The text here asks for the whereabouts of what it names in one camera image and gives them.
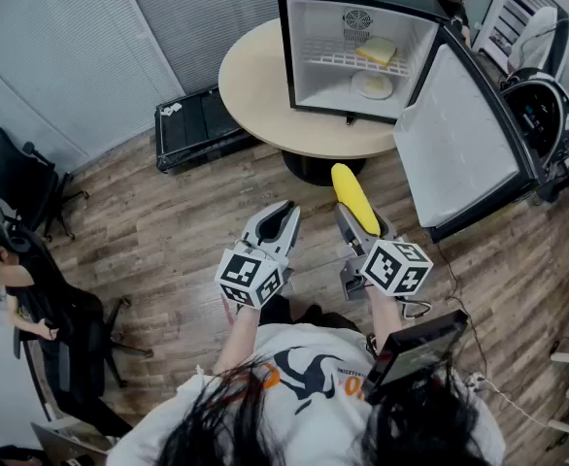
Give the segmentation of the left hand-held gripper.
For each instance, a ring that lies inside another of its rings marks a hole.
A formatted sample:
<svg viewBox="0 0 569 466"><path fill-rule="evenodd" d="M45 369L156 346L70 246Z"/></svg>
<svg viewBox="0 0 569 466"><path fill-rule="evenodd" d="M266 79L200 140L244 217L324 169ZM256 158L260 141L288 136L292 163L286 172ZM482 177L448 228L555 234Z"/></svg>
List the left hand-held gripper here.
<svg viewBox="0 0 569 466"><path fill-rule="evenodd" d="M291 275L288 254L295 246L301 209L291 200L272 204L247 222L233 249L226 249L215 282L224 297L250 308L263 308Z"/></svg>

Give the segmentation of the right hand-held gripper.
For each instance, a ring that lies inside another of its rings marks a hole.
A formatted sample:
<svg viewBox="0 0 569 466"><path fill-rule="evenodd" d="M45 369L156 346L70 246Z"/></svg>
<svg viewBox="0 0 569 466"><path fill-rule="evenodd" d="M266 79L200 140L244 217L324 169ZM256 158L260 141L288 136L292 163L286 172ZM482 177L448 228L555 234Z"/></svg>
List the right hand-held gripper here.
<svg viewBox="0 0 569 466"><path fill-rule="evenodd" d="M395 241L395 226L377 211L374 215L381 240L368 251L370 235L345 204L336 205L335 217L341 235L354 253L360 255L347 260L340 273L346 299L366 299L368 284L386 296L415 295L433 268L433 262L418 245Z"/></svg>

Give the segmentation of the yellow banana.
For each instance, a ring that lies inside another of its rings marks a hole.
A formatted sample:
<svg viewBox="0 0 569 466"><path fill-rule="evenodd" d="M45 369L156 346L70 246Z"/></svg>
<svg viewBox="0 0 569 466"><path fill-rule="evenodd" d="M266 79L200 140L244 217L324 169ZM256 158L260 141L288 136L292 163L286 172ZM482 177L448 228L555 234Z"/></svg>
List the yellow banana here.
<svg viewBox="0 0 569 466"><path fill-rule="evenodd" d="M350 167L343 163L334 164L331 168L331 178L338 202L349 209L368 234L379 237L379 221Z"/></svg>

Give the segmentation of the person's right forearm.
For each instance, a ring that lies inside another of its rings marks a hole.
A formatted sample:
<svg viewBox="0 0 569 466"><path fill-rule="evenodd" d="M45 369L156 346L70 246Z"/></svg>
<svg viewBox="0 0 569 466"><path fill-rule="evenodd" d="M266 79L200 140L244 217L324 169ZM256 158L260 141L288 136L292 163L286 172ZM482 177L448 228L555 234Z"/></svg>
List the person's right forearm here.
<svg viewBox="0 0 569 466"><path fill-rule="evenodd" d="M371 284L366 286L366 292L370 301L377 352L380 352L388 336L403 329L402 316L394 297L384 295Z"/></svg>

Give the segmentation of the person's left forearm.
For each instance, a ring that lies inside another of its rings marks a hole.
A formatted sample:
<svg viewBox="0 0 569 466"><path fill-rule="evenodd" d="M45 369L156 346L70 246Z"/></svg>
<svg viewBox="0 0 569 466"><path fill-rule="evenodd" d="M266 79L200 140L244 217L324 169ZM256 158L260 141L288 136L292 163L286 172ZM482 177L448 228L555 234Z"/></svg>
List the person's left forearm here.
<svg viewBox="0 0 569 466"><path fill-rule="evenodd" d="M219 375L242 365L254 353L260 310L242 307L233 322L231 332L213 368Z"/></svg>

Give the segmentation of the person's black trousers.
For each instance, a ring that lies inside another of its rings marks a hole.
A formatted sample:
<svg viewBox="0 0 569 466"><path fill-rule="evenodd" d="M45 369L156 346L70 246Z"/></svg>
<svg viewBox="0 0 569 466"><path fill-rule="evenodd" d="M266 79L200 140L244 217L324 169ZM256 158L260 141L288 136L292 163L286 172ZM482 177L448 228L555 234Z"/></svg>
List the person's black trousers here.
<svg viewBox="0 0 569 466"><path fill-rule="evenodd" d="M354 322L338 313L325 312L318 304L312 304L301 317L294 319L291 314L290 302L282 295L275 295L261 310L258 325L303 323L324 328L349 329L357 333L361 332Z"/></svg>

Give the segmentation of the black chest-mounted device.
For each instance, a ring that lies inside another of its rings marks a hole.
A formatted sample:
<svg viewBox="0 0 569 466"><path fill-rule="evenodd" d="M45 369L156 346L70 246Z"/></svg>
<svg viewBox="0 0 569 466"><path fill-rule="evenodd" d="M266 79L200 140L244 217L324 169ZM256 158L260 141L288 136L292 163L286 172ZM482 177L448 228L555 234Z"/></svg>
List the black chest-mounted device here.
<svg viewBox="0 0 569 466"><path fill-rule="evenodd" d="M469 316L462 310L391 333L361 387L365 400L376 404L400 380L446 362L464 334Z"/></svg>

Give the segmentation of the black floor tray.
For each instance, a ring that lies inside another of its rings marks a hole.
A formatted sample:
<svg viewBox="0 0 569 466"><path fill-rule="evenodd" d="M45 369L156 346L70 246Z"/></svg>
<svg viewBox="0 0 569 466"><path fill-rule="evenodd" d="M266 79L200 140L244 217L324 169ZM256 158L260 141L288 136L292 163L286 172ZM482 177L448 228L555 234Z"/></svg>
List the black floor tray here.
<svg viewBox="0 0 569 466"><path fill-rule="evenodd" d="M171 116L160 109L175 102ZM155 164L163 174L185 172L260 144L227 111L216 86L155 108Z"/></svg>

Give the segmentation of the round beige table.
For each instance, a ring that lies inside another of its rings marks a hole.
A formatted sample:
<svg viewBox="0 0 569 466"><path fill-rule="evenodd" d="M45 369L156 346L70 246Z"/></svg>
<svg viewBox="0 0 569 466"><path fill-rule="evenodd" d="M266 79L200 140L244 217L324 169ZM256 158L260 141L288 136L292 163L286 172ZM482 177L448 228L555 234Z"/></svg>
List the round beige table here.
<svg viewBox="0 0 569 466"><path fill-rule="evenodd" d="M330 186L341 162L358 174L368 158L395 149L391 124L294 110L290 107L280 21L268 20L243 35L223 58L220 97L228 113L254 138L279 149L299 180Z"/></svg>

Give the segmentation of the bread slice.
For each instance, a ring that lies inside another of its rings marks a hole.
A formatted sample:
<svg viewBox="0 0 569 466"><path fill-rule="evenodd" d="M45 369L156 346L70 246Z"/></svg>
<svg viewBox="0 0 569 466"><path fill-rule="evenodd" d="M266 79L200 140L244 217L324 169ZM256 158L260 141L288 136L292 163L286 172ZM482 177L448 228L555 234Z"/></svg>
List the bread slice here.
<svg viewBox="0 0 569 466"><path fill-rule="evenodd" d="M355 49L355 54L386 67L397 53L397 47L380 37L372 37Z"/></svg>

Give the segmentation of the black swivel chair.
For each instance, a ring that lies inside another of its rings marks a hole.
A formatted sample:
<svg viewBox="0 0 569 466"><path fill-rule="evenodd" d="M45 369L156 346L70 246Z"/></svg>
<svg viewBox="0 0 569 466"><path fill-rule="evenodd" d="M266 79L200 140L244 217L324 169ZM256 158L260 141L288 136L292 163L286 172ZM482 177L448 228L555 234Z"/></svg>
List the black swivel chair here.
<svg viewBox="0 0 569 466"><path fill-rule="evenodd" d="M101 397L105 391L105 370L107 365L119 388L125 388L128 381L124 380L118 372L114 360L114 350L121 350L128 354L140 355L144 358L153 357L151 349L138 349L122 344L121 334L115 334L114 329L117 315L122 307L130 307L128 297L120 297L107 317L103 314L103 304L89 294L93 311L88 311L83 321L79 322L78 334L73 338L73 345L67 345L57 340L57 374L58 387L61 391L72 392L77 388L77 377L85 381L85 387Z"/></svg>

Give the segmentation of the round black machine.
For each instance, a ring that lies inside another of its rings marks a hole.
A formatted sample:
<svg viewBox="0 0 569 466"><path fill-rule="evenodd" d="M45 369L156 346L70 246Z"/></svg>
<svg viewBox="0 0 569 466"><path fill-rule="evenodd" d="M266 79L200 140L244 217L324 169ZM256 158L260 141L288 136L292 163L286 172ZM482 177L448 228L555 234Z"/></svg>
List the round black machine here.
<svg viewBox="0 0 569 466"><path fill-rule="evenodd" d="M500 91L541 163L549 166L563 159L569 152L569 95L560 83L526 67L511 73Z"/></svg>

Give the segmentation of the empty black office chair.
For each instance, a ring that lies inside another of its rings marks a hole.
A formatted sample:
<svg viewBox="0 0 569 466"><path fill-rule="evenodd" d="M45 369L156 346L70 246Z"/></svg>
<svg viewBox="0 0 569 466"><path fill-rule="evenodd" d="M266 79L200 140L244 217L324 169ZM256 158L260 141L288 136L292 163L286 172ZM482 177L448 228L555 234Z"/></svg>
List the empty black office chair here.
<svg viewBox="0 0 569 466"><path fill-rule="evenodd" d="M65 235L74 240L75 234L65 222L65 205L89 193L80 190L68 195L65 189L73 180L70 173L60 177L55 164L27 142L17 148L0 127L0 200L14 213L0 215L0 222L10 229L23 228L35 232L43 227L43 236L52 240L51 225L58 222Z"/></svg>

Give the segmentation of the metal storage shelf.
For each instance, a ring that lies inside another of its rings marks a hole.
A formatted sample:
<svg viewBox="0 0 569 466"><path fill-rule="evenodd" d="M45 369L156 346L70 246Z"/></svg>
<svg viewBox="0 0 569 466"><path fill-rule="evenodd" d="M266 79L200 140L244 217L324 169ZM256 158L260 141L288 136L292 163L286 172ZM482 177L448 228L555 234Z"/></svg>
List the metal storage shelf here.
<svg viewBox="0 0 569 466"><path fill-rule="evenodd" d="M557 7L557 4L554 0L491 0L475 38L474 51L506 74L514 43L530 18L544 7Z"/></svg>

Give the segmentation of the grey laptop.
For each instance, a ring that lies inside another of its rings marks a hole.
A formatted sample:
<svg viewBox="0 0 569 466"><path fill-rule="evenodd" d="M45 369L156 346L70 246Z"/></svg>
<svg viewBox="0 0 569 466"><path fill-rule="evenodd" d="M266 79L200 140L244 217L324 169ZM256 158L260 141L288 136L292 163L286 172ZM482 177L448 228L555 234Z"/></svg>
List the grey laptop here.
<svg viewBox="0 0 569 466"><path fill-rule="evenodd" d="M31 428L51 466L106 466L107 454L36 423Z"/></svg>

